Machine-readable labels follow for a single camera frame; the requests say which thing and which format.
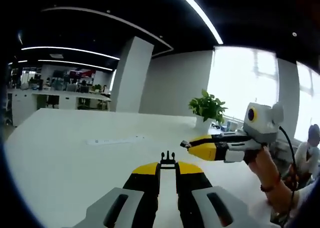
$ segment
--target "bracelet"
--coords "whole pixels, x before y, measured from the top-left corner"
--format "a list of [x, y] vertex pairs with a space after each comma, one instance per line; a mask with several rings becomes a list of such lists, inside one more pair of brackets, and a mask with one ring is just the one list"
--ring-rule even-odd
[[275, 180], [275, 184], [269, 187], [263, 187], [262, 185], [260, 185], [260, 190], [262, 192], [271, 192], [274, 188], [276, 188], [276, 186], [280, 183], [281, 181], [281, 174], [279, 173], [277, 179]]

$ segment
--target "human hand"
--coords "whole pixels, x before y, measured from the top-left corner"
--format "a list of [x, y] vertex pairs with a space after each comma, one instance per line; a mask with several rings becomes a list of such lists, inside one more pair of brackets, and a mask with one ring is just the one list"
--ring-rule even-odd
[[279, 177], [278, 169], [265, 146], [261, 148], [255, 160], [250, 162], [248, 166], [258, 176], [263, 187], [273, 186]]

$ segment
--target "bright window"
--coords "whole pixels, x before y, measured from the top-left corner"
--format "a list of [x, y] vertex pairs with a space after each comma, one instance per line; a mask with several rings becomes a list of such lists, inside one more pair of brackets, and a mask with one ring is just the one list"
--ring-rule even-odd
[[274, 53], [244, 47], [217, 47], [208, 92], [225, 102], [225, 115], [243, 121], [250, 102], [278, 101], [278, 65]]
[[300, 99], [294, 138], [299, 141], [306, 141], [310, 125], [320, 125], [320, 75], [299, 62], [297, 62], [297, 68]]

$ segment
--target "office desk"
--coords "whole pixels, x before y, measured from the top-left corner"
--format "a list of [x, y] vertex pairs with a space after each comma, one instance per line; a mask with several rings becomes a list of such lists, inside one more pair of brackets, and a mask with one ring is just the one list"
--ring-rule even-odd
[[12, 94], [12, 123], [16, 127], [37, 111], [38, 96], [59, 96], [59, 109], [66, 110], [77, 110], [79, 98], [107, 101], [107, 110], [109, 110], [109, 102], [111, 101], [110, 98], [101, 94], [61, 90], [9, 89], [7, 93]]
[[[74, 226], [92, 203], [114, 187], [122, 188], [138, 166], [159, 162], [167, 150], [175, 152], [176, 161], [201, 167], [213, 186], [225, 188], [248, 205], [251, 216], [269, 222], [271, 208], [258, 178], [244, 162], [203, 161], [180, 147], [182, 140], [199, 135], [195, 122], [194, 117], [184, 116], [40, 109], [15, 129], [4, 150], [21, 196], [44, 227]], [[145, 139], [86, 143], [136, 135]], [[175, 172], [161, 170], [153, 227], [183, 227], [177, 200]]]

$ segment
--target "yellow ring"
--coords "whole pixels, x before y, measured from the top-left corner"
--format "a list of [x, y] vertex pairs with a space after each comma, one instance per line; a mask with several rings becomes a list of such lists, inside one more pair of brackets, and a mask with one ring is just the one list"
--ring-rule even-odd
[[249, 120], [249, 121], [255, 122], [256, 119], [257, 119], [257, 117], [258, 117], [257, 111], [256, 111], [256, 109], [255, 109], [253, 106], [250, 107], [250, 109], [253, 111], [253, 119], [252, 119], [252, 120]]

